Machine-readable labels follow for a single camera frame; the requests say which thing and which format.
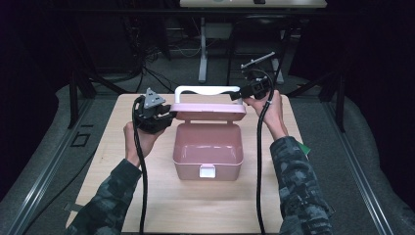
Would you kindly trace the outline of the black metal stand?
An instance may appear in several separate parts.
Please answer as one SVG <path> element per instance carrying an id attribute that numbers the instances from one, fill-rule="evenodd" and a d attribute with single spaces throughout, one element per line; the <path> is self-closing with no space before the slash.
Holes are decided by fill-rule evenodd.
<path id="1" fill-rule="evenodd" d="M 94 99 L 97 95 L 97 91 L 92 85 L 93 81 L 104 85 L 116 94 L 130 94 L 130 91 L 113 84 L 92 70 L 84 68 L 74 69 L 69 77 L 69 128 L 73 128 L 79 120 L 77 92 L 80 91 L 86 99 Z"/>
<path id="2" fill-rule="evenodd" d="M 335 106 L 335 123 L 341 132 L 345 132 L 344 127 L 344 110 L 345 110 L 345 90 L 346 78 L 339 71 L 330 71 L 319 78 L 309 81 L 307 84 L 300 86 L 294 91 L 287 94 L 289 98 L 298 97 L 305 91 L 321 85 L 322 88 L 318 94 L 321 102 L 331 102 L 336 97 Z"/>

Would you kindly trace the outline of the white-legged desk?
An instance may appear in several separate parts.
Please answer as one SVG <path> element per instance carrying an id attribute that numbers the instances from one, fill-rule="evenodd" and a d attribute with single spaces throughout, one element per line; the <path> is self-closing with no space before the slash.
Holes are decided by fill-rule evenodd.
<path id="1" fill-rule="evenodd" d="M 180 7 L 184 8 L 306 8 L 321 9 L 327 6 L 326 0 L 179 0 Z M 199 69 L 199 82 L 207 81 L 207 38 L 205 18 L 201 18 L 201 60 Z"/>

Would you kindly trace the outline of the person's left hand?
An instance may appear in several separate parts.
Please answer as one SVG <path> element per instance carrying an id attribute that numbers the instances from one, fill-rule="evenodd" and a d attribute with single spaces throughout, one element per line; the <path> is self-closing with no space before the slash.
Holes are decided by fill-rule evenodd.
<path id="1" fill-rule="evenodd" d="M 123 128 L 125 139 L 125 158 L 136 167 L 140 166 L 137 148 L 141 147 L 142 156 L 146 158 L 152 151 L 158 138 L 164 133 L 161 130 L 155 134 L 144 132 L 140 129 L 134 130 L 133 123 L 128 122 Z"/>

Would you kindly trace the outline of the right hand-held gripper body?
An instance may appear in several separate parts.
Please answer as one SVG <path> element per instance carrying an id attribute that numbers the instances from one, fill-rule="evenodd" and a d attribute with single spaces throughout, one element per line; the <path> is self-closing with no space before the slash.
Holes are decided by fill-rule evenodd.
<path id="1" fill-rule="evenodd" d="M 248 84 L 252 86 L 254 97 L 260 100 L 274 87 L 273 78 L 259 64 L 270 59 L 275 53 L 271 52 L 240 66 L 241 72 Z"/>

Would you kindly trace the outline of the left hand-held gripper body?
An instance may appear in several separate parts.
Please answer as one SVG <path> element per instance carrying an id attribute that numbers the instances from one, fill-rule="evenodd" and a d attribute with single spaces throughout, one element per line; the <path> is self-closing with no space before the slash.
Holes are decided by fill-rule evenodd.
<path id="1" fill-rule="evenodd" d="M 145 95 L 140 95 L 133 105 L 133 122 L 137 127 L 147 133 L 157 133 L 165 129 L 160 118 L 165 99 L 153 91 L 146 90 Z"/>

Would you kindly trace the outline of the grey metal floor rail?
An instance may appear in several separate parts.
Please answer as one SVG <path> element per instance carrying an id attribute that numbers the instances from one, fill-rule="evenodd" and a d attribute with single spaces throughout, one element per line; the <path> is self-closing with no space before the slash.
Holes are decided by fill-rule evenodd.
<path id="1" fill-rule="evenodd" d="M 343 149 L 346 153 L 346 159 L 352 177 L 357 185 L 359 193 L 364 201 L 364 204 L 374 222 L 374 225 L 379 235 L 394 235 L 391 225 L 388 222 L 383 209 L 376 197 L 367 177 L 364 173 L 360 162 L 358 161 L 356 154 L 346 136 L 345 132 L 342 132 L 338 127 L 335 119 L 334 108 L 327 102 L 322 103 L 323 110 L 325 111 L 330 123 L 333 125 L 336 135 L 340 139 Z"/>
<path id="2" fill-rule="evenodd" d="M 78 117 L 73 124 L 70 124 L 69 103 L 59 106 L 51 127 L 0 204 L 5 235 L 23 234 L 62 163 L 64 151 L 80 127 L 79 122 L 88 113 L 92 104 L 91 99 L 81 101 Z"/>

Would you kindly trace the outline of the person's right hand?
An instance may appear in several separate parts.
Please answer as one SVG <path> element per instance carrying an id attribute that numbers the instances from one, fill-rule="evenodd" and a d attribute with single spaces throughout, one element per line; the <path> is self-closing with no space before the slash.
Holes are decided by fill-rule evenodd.
<path id="1" fill-rule="evenodd" d="M 269 105 L 263 121 L 268 127 L 273 140 L 278 140 L 289 135 L 283 121 L 283 104 L 278 90 L 273 91 L 273 97 L 270 102 L 267 101 L 267 98 L 262 98 L 261 100 L 246 98 L 244 102 L 251 106 L 258 116 L 260 116 L 265 105 Z"/>

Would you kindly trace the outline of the pink storage box white handle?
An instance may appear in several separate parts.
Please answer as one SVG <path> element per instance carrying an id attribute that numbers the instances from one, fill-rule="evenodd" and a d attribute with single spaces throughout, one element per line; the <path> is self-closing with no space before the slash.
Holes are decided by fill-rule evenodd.
<path id="1" fill-rule="evenodd" d="M 237 86 L 179 86 L 170 111 L 180 121 L 172 159 L 181 180 L 233 181 L 244 160 L 241 128 L 247 111 Z M 188 103 L 181 94 L 230 95 L 229 104 Z"/>

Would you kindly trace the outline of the black chair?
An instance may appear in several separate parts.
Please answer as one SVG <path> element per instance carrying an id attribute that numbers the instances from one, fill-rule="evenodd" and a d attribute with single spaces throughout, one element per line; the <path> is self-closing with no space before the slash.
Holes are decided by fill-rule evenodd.
<path id="1" fill-rule="evenodd" d="M 291 34 L 298 21 L 290 16 L 252 15 L 232 25 L 227 54 L 226 84 L 233 74 L 246 77 L 248 69 L 265 70 L 283 84 L 281 67 Z"/>

